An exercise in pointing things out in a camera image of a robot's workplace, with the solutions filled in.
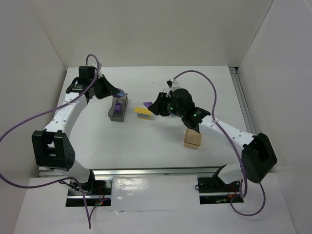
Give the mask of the yellow lego brick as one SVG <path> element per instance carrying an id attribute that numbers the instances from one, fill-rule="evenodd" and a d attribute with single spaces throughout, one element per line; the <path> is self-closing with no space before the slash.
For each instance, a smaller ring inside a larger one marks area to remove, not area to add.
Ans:
<path id="1" fill-rule="evenodd" d="M 146 108 L 136 107 L 134 112 L 141 115 L 152 115 L 153 113 Z"/>

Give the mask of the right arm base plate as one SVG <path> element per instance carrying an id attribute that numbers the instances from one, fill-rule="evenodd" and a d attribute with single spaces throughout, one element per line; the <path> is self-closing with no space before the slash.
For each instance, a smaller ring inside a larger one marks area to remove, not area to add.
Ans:
<path id="1" fill-rule="evenodd" d="M 239 181 L 231 184 L 218 182 L 212 177 L 199 177 L 195 190 L 199 192 L 200 205 L 206 204 L 226 204 L 233 200 L 233 203 L 243 203 L 244 199 L 240 197 Z"/>

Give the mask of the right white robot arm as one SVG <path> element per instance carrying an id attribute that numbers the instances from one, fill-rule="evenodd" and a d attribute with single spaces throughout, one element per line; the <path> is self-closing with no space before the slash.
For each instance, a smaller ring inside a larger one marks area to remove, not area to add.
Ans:
<path id="1" fill-rule="evenodd" d="M 253 135 L 214 118 L 210 112 L 195 106 L 186 89 L 177 89 L 169 95 L 160 92 L 148 110 L 156 116 L 177 116 L 188 129 L 210 136 L 233 149 L 238 154 L 238 163 L 221 166 L 215 173 L 215 177 L 224 184 L 245 178 L 260 183 L 277 163 L 265 134 Z"/>

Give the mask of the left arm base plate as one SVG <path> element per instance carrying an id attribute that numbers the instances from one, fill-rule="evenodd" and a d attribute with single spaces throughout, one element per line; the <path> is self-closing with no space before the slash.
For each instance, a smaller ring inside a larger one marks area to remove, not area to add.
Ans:
<path id="1" fill-rule="evenodd" d="M 88 207 L 100 206 L 106 207 L 111 206 L 111 192 L 112 192 L 112 180 L 105 178 L 97 180 L 95 188 L 89 191 L 84 191 L 86 204 Z M 66 207 L 83 207 L 83 197 L 81 189 L 74 181 L 70 182 L 59 182 L 62 185 L 66 185 L 68 188 Z"/>

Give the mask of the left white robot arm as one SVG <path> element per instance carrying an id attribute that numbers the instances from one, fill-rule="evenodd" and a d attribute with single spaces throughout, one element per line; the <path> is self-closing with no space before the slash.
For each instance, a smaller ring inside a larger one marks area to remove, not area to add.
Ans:
<path id="1" fill-rule="evenodd" d="M 76 160 L 70 134 L 80 113 L 93 97 L 103 99 L 109 96 L 120 98 L 124 96 L 124 91 L 114 87 L 100 69 L 80 66 L 78 76 L 65 91 L 62 108 L 55 112 L 43 130 L 32 134 L 36 164 L 60 171 L 64 176 L 77 179 L 79 183 L 90 187 L 95 181 L 94 173 Z"/>

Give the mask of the purple lego brick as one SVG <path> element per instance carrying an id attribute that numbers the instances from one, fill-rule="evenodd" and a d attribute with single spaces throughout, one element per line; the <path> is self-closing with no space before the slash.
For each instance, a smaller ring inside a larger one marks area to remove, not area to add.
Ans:
<path id="1" fill-rule="evenodd" d="M 122 103 L 116 103 L 114 106 L 114 115 L 122 114 Z"/>

